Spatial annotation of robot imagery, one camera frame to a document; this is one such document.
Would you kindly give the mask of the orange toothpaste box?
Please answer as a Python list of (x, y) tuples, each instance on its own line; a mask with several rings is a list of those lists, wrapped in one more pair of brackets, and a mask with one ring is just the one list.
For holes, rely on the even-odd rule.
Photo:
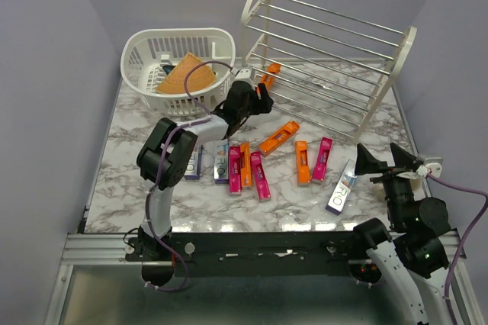
[(299, 129), (300, 125), (296, 121), (288, 121), (259, 145), (259, 152), (263, 156), (270, 155), (278, 147), (282, 146), (287, 140), (295, 135)]
[(250, 142), (247, 141), (240, 145), (240, 176), (241, 176), (241, 186), (242, 188), (252, 187), (252, 170), (251, 170), (251, 151)]
[(298, 140), (296, 146), (297, 159), (297, 184), (299, 186), (309, 185), (310, 183), (310, 167), (308, 164), (308, 148), (307, 142)]
[(268, 91), (271, 90), (275, 82), (275, 76), (281, 71), (281, 65), (278, 63), (271, 63), (261, 77), (259, 84), (263, 84)]

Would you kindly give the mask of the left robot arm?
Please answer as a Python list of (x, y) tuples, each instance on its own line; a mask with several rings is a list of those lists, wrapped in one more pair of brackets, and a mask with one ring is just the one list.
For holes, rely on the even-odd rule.
[(168, 252), (176, 254), (164, 236), (172, 229), (174, 187), (183, 179), (194, 148), (228, 139), (249, 117), (270, 113), (273, 104), (264, 84), (235, 81), (226, 99), (204, 117), (179, 123), (164, 117), (156, 123), (136, 158), (141, 177), (151, 183), (137, 232), (143, 255), (160, 260)]

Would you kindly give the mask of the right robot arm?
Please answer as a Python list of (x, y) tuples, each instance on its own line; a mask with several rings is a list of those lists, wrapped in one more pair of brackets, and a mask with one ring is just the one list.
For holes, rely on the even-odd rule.
[(357, 145), (355, 175), (369, 175), (371, 183), (382, 185), (390, 224), (373, 218), (356, 226), (352, 252), (379, 268), (407, 320), (453, 324), (445, 300), (449, 261), (440, 240), (451, 229), (447, 205), (433, 197), (415, 199), (411, 184), (428, 175), (438, 178), (443, 159), (414, 156), (395, 143), (390, 149), (393, 166)]

